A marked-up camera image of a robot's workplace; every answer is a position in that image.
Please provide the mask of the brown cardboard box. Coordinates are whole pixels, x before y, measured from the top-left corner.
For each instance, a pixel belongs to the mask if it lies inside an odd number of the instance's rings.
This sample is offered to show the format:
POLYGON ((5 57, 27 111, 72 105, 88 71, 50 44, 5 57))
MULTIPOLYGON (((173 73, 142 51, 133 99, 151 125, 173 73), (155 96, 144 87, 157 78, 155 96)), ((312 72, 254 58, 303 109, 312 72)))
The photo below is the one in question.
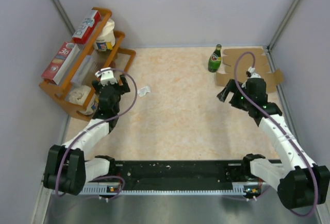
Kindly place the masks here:
POLYGON ((234 66, 239 56, 250 51, 253 55, 247 54, 240 60, 237 68, 237 80, 241 83, 247 80, 246 72, 249 67, 254 66, 255 72, 263 78, 267 84, 267 93, 276 91, 276 86, 284 81, 280 69, 271 72, 268 57, 261 48, 231 48, 225 49, 222 56, 224 73, 216 73, 215 82, 218 86, 226 86, 230 79, 234 78, 234 66))

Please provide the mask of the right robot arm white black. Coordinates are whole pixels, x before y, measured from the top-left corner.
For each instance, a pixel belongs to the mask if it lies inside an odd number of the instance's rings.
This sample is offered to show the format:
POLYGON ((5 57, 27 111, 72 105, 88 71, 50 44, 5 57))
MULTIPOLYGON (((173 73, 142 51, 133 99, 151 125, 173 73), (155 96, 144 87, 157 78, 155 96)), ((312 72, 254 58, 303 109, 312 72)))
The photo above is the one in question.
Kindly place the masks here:
POLYGON ((273 165, 264 156, 248 154, 240 168, 244 179, 261 178, 277 191, 283 206, 289 210, 311 206, 313 209, 326 201, 329 169, 319 166, 298 144, 289 130, 283 114, 274 102, 268 101, 266 82, 262 78, 249 78, 246 82, 230 79, 217 95, 224 102, 229 93, 232 107, 246 111, 270 139, 282 167, 273 165))

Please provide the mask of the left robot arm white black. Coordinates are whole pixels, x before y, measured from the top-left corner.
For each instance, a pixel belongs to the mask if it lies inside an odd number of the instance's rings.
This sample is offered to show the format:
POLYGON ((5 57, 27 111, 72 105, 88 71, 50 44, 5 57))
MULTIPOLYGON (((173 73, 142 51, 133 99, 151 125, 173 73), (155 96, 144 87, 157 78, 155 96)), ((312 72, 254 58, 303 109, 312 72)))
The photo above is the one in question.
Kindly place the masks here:
POLYGON ((73 139, 62 145, 53 145, 44 170, 43 186, 55 192, 78 195, 86 183, 103 178, 113 180, 117 175, 114 159, 96 156, 86 160, 85 155, 116 126, 122 95, 130 92, 126 75, 118 82, 111 71, 96 73, 92 86, 98 97, 97 109, 92 118, 73 139))

